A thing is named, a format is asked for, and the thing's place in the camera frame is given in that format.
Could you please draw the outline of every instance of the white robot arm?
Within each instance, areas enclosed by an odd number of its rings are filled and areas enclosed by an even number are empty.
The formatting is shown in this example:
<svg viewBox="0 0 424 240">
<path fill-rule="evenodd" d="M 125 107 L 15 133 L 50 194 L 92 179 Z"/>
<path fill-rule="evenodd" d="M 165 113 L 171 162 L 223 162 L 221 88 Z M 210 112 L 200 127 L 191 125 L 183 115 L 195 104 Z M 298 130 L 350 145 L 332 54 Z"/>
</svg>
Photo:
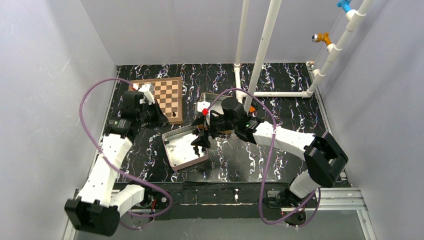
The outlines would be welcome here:
<svg viewBox="0 0 424 240">
<path fill-rule="evenodd" d="M 198 106 L 207 106 L 201 102 Z M 319 187 L 331 188 L 348 162 L 348 157 L 329 132 L 317 136 L 277 127 L 260 118 L 248 116 L 243 105 L 235 98 L 222 101 L 222 113 L 207 109 L 200 110 L 193 126 L 199 126 L 198 137 L 193 146 L 210 148 L 209 136 L 215 138 L 219 132 L 234 130 L 243 141 L 260 145 L 271 145 L 275 134 L 274 148 L 287 151 L 306 162 L 307 170 L 295 177 L 287 188 L 277 196 L 281 207 L 300 202 L 306 195 Z"/>
<path fill-rule="evenodd" d="M 133 89 L 122 97 L 120 117 L 109 119 L 105 126 L 102 152 L 117 168 L 121 168 L 140 129 L 168 123 L 153 97 L 151 84 L 140 88 L 134 85 Z M 111 197 L 118 173 L 106 164 L 103 155 L 97 156 L 84 187 L 75 199 L 66 201 L 64 208 L 75 229 L 112 236 L 122 215 L 143 201 L 145 189 L 129 184 Z"/>
</svg>

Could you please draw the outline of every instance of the white wall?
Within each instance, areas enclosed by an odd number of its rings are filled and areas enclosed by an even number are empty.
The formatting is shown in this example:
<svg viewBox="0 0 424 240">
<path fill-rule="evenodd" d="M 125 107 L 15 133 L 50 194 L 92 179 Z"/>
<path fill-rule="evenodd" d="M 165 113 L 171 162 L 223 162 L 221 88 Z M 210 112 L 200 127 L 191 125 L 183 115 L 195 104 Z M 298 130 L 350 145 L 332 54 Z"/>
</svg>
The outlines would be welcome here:
<svg viewBox="0 0 424 240">
<path fill-rule="evenodd" d="M 233 63 L 243 0 L 81 0 L 116 65 Z M 282 1 L 265 62 L 314 60 L 337 1 Z M 270 0 L 251 0 L 243 63 L 255 62 Z"/>
<path fill-rule="evenodd" d="M 361 1 L 352 1 L 358 6 Z M 375 0 L 320 90 L 377 239 L 423 239 L 424 5 Z M 345 29 L 337 18 L 330 34 Z M 327 57 L 317 59 L 321 67 Z"/>
<path fill-rule="evenodd" d="M 58 240 L 95 153 L 80 99 L 116 68 L 79 0 L 2 1 L 0 36 L 0 239 Z M 95 136 L 112 88 L 86 104 Z"/>
</svg>

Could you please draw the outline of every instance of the orange object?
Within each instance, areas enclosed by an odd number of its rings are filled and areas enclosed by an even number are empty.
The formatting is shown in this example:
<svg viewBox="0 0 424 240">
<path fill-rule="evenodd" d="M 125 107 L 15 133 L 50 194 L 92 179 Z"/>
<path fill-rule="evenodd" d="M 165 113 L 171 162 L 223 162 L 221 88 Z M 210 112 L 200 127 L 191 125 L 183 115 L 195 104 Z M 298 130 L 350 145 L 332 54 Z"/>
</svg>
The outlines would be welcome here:
<svg viewBox="0 0 424 240">
<path fill-rule="evenodd" d="M 325 44 L 327 44 L 327 46 L 332 44 L 328 32 L 326 32 L 326 33 L 315 33 L 312 36 L 312 42 L 314 42 L 314 43 L 324 42 Z"/>
</svg>

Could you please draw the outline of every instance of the purple cable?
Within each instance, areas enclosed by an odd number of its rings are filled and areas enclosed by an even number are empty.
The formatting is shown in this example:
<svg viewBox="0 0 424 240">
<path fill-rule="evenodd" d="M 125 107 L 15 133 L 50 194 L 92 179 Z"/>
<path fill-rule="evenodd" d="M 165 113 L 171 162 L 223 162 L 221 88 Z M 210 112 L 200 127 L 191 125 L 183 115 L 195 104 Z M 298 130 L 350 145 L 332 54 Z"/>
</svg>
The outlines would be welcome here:
<svg viewBox="0 0 424 240">
<path fill-rule="evenodd" d="M 269 114 L 269 116 L 271 117 L 271 119 L 272 119 L 272 126 L 273 126 L 274 133 L 275 133 L 275 131 L 277 129 L 277 123 L 276 123 L 276 119 L 273 116 L 273 113 L 267 108 L 267 106 L 265 106 L 265 104 L 263 104 L 261 101 L 259 101 L 259 99 L 257 99 L 252 93 L 250 93 L 250 92 L 248 92 L 248 91 L 246 91 L 244 89 L 233 87 L 233 88 L 230 88 L 230 89 L 227 89 L 227 90 L 221 92 L 215 98 L 215 100 L 212 101 L 212 103 L 207 108 L 207 110 L 209 111 L 211 109 L 211 107 L 218 101 L 218 99 L 222 95 L 224 95 L 224 94 L 226 94 L 226 93 L 228 93 L 230 91 L 241 91 L 241 92 L 243 92 L 243 93 L 251 96 L 258 104 L 260 104 L 265 109 L 265 111 Z M 265 181 L 267 180 L 268 167 L 270 166 L 271 154 L 273 153 L 273 148 L 274 148 L 275 141 L 276 141 L 276 135 L 273 134 L 272 135 L 272 139 L 271 139 L 270 148 L 269 148 L 268 159 L 266 160 L 266 165 L 265 165 L 265 170 L 264 170 L 264 176 L 262 178 L 262 183 L 260 184 L 260 193 L 259 193 L 259 217 L 262 220 L 262 222 L 264 222 L 265 224 L 268 224 L 268 225 L 274 225 L 274 224 L 277 224 L 277 223 L 280 223 L 280 222 L 286 220 L 288 217 L 290 217 L 291 215 L 293 215 L 294 213 L 296 213 L 300 208 L 302 208 L 312 198 L 312 196 L 314 195 L 314 192 L 311 192 L 307 196 L 307 198 L 305 199 L 305 201 L 303 201 L 293 211 L 291 211 L 290 213 L 286 214 L 285 216 L 283 216 L 282 218 L 280 218 L 280 219 L 278 219 L 276 221 L 268 221 L 268 220 L 265 219 L 264 214 L 263 214 L 263 211 L 262 211 L 262 199 L 264 198 Z M 318 191 L 320 193 L 319 194 L 319 200 L 318 200 L 318 205 L 319 205 L 320 200 L 321 200 L 321 191 L 319 189 L 318 189 Z M 301 226 L 304 226 L 304 225 L 306 225 L 307 223 L 309 223 L 311 221 L 311 219 L 315 216 L 315 213 L 316 213 L 316 211 L 318 209 L 318 205 L 316 206 L 315 211 L 313 212 L 311 218 L 308 221 L 306 221 L 305 223 L 303 223 Z"/>
<path fill-rule="evenodd" d="M 115 170 L 116 172 L 118 172 L 118 173 L 119 173 L 119 174 L 121 174 L 122 176 L 125 176 L 125 177 L 127 177 L 128 179 L 133 180 L 134 182 L 136 182 L 136 183 L 138 183 L 138 184 L 141 184 L 141 185 L 143 185 L 143 186 L 146 186 L 146 187 L 148 187 L 148 188 L 154 189 L 154 190 L 156 190 L 156 191 L 158 191 L 158 192 L 162 193 L 163 195 L 165 195 L 165 197 L 166 197 L 167 199 L 169 199 L 169 205 L 168 205 L 168 206 L 167 206 L 164 210 L 162 210 L 162 211 L 160 211 L 160 212 L 158 212 L 158 213 L 151 214 L 151 215 L 142 215 L 142 214 L 136 214 L 136 213 L 133 213 L 133 212 L 128 212 L 128 214 L 130 214 L 131 216 L 135 216 L 135 217 L 142 217 L 142 218 L 154 218 L 154 217 L 156 217 L 156 216 L 160 216 L 160 215 L 162 215 L 162 214 L 166 213 L 166 212 L 167 212 L 167 211 L 171 208 L 171 206 L 173 205 L 173 199 L 172 199 L 171 195 L 170 195 L 167 191 L 165 191 L 164 189 L 162 189 L 162 188 L 160 188 L 160 187 L 156 186 L 155 184 L 150 183 L 150 182 L 148 182 L 148 181 L 144 181 L 144 180 L 138 179 L 136 176 L 133 176 L 133 175 L 128 174 L 128 173 L 125 173 L 124 171 L 122 171 L 121 169 L 119 169 L 119 168 L 117 168 L 115 165 L 113 165 L 113 164 L 112 164 L 112 163 L 108 160 L 108 158 L 107 158 L 107 157 L 103 154 L 102 148 L 100 148 L 99 144 L 97 143 L 97 141 L 95 140 L 95 138 L 93 137 L 93 135 L 91 134 L 91 132 L 89 131 L 89 129 L 87 128 L 86 121 L 84 120 L 84 117 L 83 117 L 83 106 L 84 106 L 84 102 L 86 101 L 87 96 L 90 94 L 90 92 L 91 92 L 91 91 L 92 91 L 95 87 L 97 87 L 98 85 L 100 85 L 100 84 L 102 84 L 102 83 L 108 82 L 108 81 L 121 81 L 121 82 L 127 83 L 127 84 L 129 84 L 129 85 L 132 85 L 132 83 L 131 83 L 130 81 L 128 81 L 128 80 L 125 80 L 125 79 L 122 79 L 122 78 L 114 77 L 114 78 L 108 78 L 108 79 L 105 79 L 105 80 L 101 80 L 101 81 L 99 81 L 99 82 L 96 82 L 93 86 L 91 86 L 91 87 L 87 90 L 87 92 L 84 94 L 84 96 L 82 97 L 81 103 L 79 104 L 79 119 L 80 119 L 80 121 L 81 121 L 82 128 L 84 129 L 85 133 L 87 133 L 88 138 L 90 138 L 91 142 L 95 145 L 95 147 L 97 148 L 98 152 L 99 152 L 100 154 L 102 154 L 104 161 L 106 162 L 106 164 L 107 164 L 107 165 L 108 165 L 111 169 Z"/>
</svg>

